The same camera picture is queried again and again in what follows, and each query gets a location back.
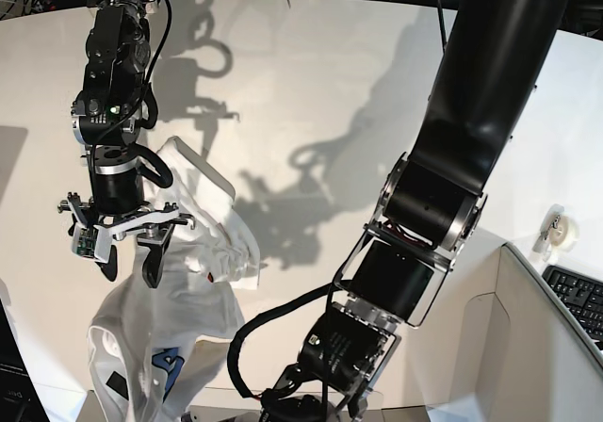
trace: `black cylinder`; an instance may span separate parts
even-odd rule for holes
[[[136,168],[126,172],[96,174],[94,200],[101,215],[126,215],[144,203],[142,177]]]
[[[450,181],[409,162],[384,214],[434,245],[440,245],[465,198],[471,196],[471,193]]]
[[[409,161],[481,194],[566,0],[463,0]]]

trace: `keyboard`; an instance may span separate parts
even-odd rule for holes
[[[603,340],[603,283],[552,265],[543,278],[584,331],[594,340]]]

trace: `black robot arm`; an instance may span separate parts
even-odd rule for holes
[[[73,132],[83,148],[92,197],[82,202],[69,193],[59,212],[73,213],[72,250],[94,261],[110,280],[117,277],[114,241],[135,235],[149,249],[142,273],[147,285],[161,280],[163,255],[174,224],[192,224],[176,204],[154,209],[145,202],[143,179],[170,187],[170,168],[150,149],[137,144],[140,129],[155,127],[158,107],[151,85],[157,57],[171,26],[168,23],[151,57],[146,4],[152,0],[91,0],[97,8],[86,42],[88,65],[84,85],[73,102]]]
[[[399,344],[397,327],[422,323],[476,227],[483,188],[534,88],[566,1],[462,2],[416,144],[390,173],[331,292],[323,292],[325,314],[297,363],[258,396],[238,372],[243,339],[281,308],[252,320],[231,344],[233,383],[243,397],[261,399],[262,422],[331,421],[346,406],[353,421],[362,420],[367,395]],[[431,287],[432,280],[439,283]],[[347,293],[344,303],[331,302],[334,290]],[[323,382],[322,401],[291,397],[307,381]],[[327,386],[342,396],[334,405],[326,403]]]

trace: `cable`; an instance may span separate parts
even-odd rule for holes
[[[5,19],[5,17],[6,17],[7,15],[10,15],[10,17],[16,17],[15,15],[12,15],[12,14],[10,13],[10,12],[12,11],[12,9],[15,7],[15,5],[16,5],[16,4],[17,4],[17,3],[13,1],[13,3],[12,3],[12,4],[10,5],[10,7],[9,7],[9,8],[6,10],[6,12],[0,16],[0,20],[4,20],[4,19]]]
[[[292,313],[300,307],[303,307],[314,300],[328,295],[331,286],[332,283],[328,283],[326,285],[323,285],[322,287],[316,288],[304,295],[301,295],[300,297],[297,297],[296,299],[286,304],[263,312],[262,314],[257,315],[251,321],[247,322],[245,325],[243,325],[240,330],[236,332],[235,337],[230,343],[230,348],[228,349],[228,355],[226,356],[226,365],[228,367],[228,374],[230,375],[230,379],[233,382],[235,389],[243,398],[258,397],[249,389],[249,387],[247,387],[247,384],[245,383],[245,381],[243,381],[243,377],[241,377],[240,371],[238,369],[238,358],[241,352],[241,347],[243,346],[243,342],[245,341],[247,336],[253,331],[257,330],[260,326],[263,326],[268,323],[269,321],[286,316],[287,314]]]
[[[442,0],[435,0],[437,5],[437,20],[440,24],[440,38],[442,39],[442,51],[446,52],[446,26],[444,25],[444,10],[442,9]]]
[[[144,82],[142,84],[142,93],[140,94],[139,98],[137,99],[136,103],[132,106],[132,108],[125,115],[123,115],[117,123],[115,123],[111,127],[107,128],[103,133],[101,133],[98,136],[98,138],[92,143],[92,146],[90,149],[90,184],[92,185],[92,195],[95,194],[95,187],[96,187],[96,166],[94,164],[95,159],[96,159],[96,148],[98,147],[98,145],[100,144],[101,140],[103,140],[104,137],[106,137],[109,133],[116,130],[117,128],[121,128],[122,125],[128,119],[130,119],[132,117],[132,115],[134,113],[136,113],[137,110],[142,105],[142,101],[144,100],[144,97],[149,88],[149,85],[151,84],[151,76],[153,75],[153,70],[155,69],[155,64],[157,63],[157,60],[159,59],[159,55],[161,54],[161,50],[163,50],[163,47],[166,44],[166,40],[168,39],[168,36],[170,35],[171,17],[172,17],[171,3],[170,3],[170,0],[163,0],[163,1],[165,1],[166,7],[168,9],[168,21],[166,22],[166,29],[163,32],[163,37],[161,38],[161,42],[159,43],[159,45],[157,46],[157,49],[155,50],[153,59],[151,59],[151,64],[149,65],[149,71],[147,72],[147,76],[144,79]]]
[[[331,320],[329,317],[331,306],[333,305],[333,294],[335,292],[334,279],[329,285],[329,292],[327,293],[327,303],[325,309],[324,318],[324,335],[322,339],[322,389],[321,389],[321,412],[324,417],[324,422],[329,420],[329,375],[331,368],[329,366],[329,359],[331,356]]]
[[[25,16],[25,9],[27,8],[27,5],[29,5],[30,3],[32,3],[33,0],[23,0],[23,9],[21,9],[21,16]],[[31,14],[31,5],[29,7],[29,13],[27,13],[26,15]]]

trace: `tape roll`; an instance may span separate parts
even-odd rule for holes
[[[578,239],[578,224],[567,216],[561,216],[557,228],[550,231],[551,245],[562,251],[571,251]]]

